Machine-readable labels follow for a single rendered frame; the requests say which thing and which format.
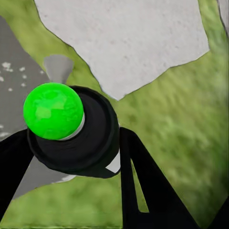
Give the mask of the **insectifuge atomizer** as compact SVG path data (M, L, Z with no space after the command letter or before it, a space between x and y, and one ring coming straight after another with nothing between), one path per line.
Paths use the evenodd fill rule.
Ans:
M118 175L120 126L109 100L89 87L65 85L74 67L70 58L50 55L43 65L50 83L35 88L23 107L34 156L65 174Z

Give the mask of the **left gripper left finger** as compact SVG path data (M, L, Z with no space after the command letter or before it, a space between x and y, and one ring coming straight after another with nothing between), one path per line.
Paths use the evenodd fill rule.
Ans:
M27 129L0 142L0 221L33 157L34 153L27 139Z

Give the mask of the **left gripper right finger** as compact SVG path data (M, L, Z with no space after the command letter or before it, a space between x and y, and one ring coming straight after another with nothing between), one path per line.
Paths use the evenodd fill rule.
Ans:
M120 127L123 229L200 229L138 135ZM133 161L149 213L138 210Z

